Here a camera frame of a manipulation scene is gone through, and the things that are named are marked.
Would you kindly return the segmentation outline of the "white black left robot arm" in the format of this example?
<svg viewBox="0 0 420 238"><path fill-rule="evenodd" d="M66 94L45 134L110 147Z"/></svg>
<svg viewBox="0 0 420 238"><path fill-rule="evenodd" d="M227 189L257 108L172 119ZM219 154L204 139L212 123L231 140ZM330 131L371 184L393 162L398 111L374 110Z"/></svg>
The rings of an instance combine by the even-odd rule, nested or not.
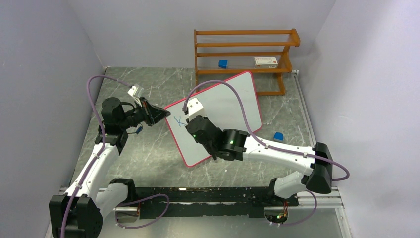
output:
<svg viewBox="0 0 420 238"><path fill-rule="evenodd" d="M49 202L52 236L55 238L96 238L104 218L119 205L131 206L137 192L131 179L113 179L100 191L111 165L120 156L128 139L127 129L145 123L153 126L170 115L141 97L128 104L111 97L102 102L102 119L93 151L82 172L62 195Z"/></svg>

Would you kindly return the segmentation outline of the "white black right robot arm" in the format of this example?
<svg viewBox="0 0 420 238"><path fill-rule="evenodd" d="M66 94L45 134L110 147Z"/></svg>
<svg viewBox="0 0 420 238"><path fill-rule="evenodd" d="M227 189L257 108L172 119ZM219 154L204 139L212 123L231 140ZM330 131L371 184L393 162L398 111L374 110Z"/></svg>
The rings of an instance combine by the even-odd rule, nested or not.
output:
<svg viewBox="0 0 420 238"><path fill-rule="evenodd" d="M299 147L294 154L291 152L294 146L253 138L237 129L221 130L203 116L188 119L186 130L214 159L260 161L294 169L292 174L270 182L267 199L272 205L280 205L286 198L305 190L319 194L332 192L332 164L311 157L310 153L315 151L312 147Z"/></svg>

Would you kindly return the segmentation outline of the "pink framed whiteboard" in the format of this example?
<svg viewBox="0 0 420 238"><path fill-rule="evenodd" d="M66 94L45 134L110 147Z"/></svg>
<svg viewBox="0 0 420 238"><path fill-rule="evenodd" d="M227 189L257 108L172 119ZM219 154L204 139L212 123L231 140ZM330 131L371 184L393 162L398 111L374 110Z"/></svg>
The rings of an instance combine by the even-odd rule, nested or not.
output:
<svg viewBox="0 0 420 238"><path fill-rule="evenodd" d="M230 84L240 96L251 130L258 131L263 123L252 74L245 71L225 82ZM216 84L193 94L189 101L193 98L197 98L202 103L210 121L220 129L247 130L238 100L227 86ZM210 155L202 145L194 141L185 128L186 116L182 111L184 102L183 98L167 106L165 109L170 111L171 115L165 120L185 165L193 167L209 158Z"/></svg>

